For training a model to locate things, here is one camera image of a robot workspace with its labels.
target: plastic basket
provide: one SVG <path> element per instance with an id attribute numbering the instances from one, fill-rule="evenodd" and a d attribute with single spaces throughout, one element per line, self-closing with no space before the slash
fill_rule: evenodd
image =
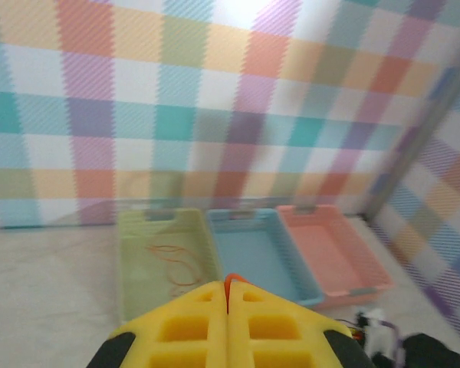
<path id="1" fill-rule="evenodd" d="M 223 273 L 304 306 L 324 296 L 273 209 L 207 212 Z"/>
<path id="2" fill-rule="evenodd" d="M 118 214 L 118 232 L 121 322 L 206 282 L 222 280 L 214 243 L 198 209 L 123 211 Z M 169 278 L 186 285 L 175 285 Z"/>
<path id="3" fill-rule="evenodd" d="M 364 304 L 393 286 L 368 245 L 333 205 L 303 210 L 281 205 L 277 211 L 325 294 L 317 307 Z"/>

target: blue basket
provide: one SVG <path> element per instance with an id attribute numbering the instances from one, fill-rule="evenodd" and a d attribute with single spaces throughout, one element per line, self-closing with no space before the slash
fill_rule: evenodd
<path id="1" fill-rule="evenodd" d="M 207 216 L 225 276 L 240 274 L 305 307 L 323 301 L 322 290 L 275 210 L 213 209 Z"/>

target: basket handle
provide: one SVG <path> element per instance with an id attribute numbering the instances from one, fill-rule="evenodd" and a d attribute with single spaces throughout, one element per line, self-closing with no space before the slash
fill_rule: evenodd
<path id="1" fill-rule="evenodd" d="M 372 287 L 357 287 L 356 289 L 350 289 L 350 297 L 359 297 L 361 295 L 376 294 L 378 289 Z"/>

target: wall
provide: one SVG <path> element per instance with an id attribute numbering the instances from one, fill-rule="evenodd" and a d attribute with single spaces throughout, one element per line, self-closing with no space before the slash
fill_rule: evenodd
<path id="1" fill-rule="evenodd" d="M 460 95 L 373 226 L 460 334 Z"/>
<path id="2" fill-rule="evenodd" d="M 459 45 L 460 0 L 0 0 L 0 226 L 360 211 Z"/>

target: floor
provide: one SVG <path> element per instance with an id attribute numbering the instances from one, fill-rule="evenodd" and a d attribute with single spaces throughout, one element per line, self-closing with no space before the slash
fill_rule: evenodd
<path id="1" fill-rule="evenodd" d="M 377 301 L 402 335 L 460 339 L 358 218 L 351 223 L 396 282 Z M 116 229 L 0 231 L 0 368 L 86 366 L 117 326 Z M 322 312 L 352 319 L 354 307 Z"/>

